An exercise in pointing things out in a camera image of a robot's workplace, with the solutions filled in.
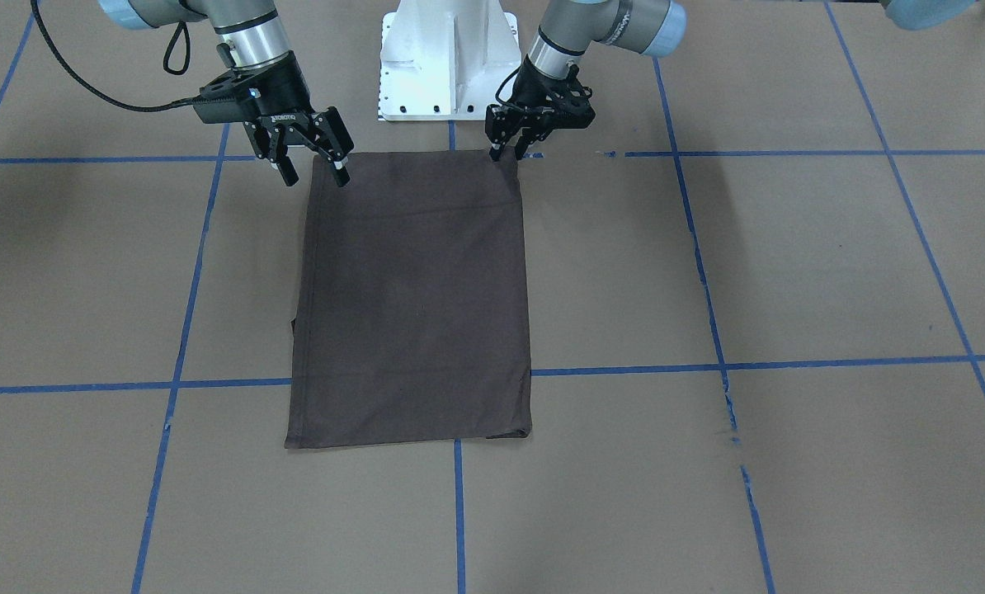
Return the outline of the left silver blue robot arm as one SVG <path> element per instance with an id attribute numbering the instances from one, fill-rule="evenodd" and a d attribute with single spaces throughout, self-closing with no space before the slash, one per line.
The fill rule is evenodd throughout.
<path id="1" fill-rule="evenodd" d="M 499 161 L 510 142 L 516 158 L 556 130 L 586 129 L 596 113 L 579 65 L 591 44 L 639 55 L 670 55 L 687 30 L 677 1 L 552 1 L 518 68 L 503 79 L 486 109 L 489 157 Z M 501 97 L 511 86 L 508 98 Z"/>

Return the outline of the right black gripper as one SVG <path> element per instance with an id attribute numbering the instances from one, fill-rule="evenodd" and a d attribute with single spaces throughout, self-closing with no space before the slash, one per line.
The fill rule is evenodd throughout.
<path id="1" fill-rule="evenodd" d="M 245 132 L 256 158 L 266 159 L 285 185 L 299 180 L 288 146 L 305 146 L 330 166 L 338 187 L 350 181 L 346 169 L 354 142 L 335 106 L 316 112 L 293 50 L 269 63 L 241 68 Z"/>

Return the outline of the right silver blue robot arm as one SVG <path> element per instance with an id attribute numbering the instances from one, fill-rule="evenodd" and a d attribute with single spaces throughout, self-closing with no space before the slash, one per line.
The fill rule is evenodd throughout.
<path id="1" fill-rule="evenodd" d="M 298 181 L 288 150 L 308 148 L 348 184 L 353 140 L 330 106 L 315 111 L 310 90 L 273 1 L 101 1 L 112 21 L 131 30 L 207 21 L 220 38 L 226 67 L 188 105 L 206 124 L 243 124 L 256 158 L 266 159 L 287 186 Z"/>

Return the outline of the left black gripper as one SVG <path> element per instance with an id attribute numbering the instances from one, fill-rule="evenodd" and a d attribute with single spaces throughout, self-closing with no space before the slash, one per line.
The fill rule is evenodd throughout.
<path id="1" fill-rule="evenodd" d="M 568 61 L 564 78 L 550 78 L 539 70 L 529 56 L 497 88 L 495 102 L 486 108 L 486 136 L 489 157 L 499 162 L 509 140 L 516 139 L 514 154 L 523 159 L 534 143 L 548 138 L 554 130 L 554 104 L 550 87 L 557 80 L 577 78 L 579 64 Z"/>

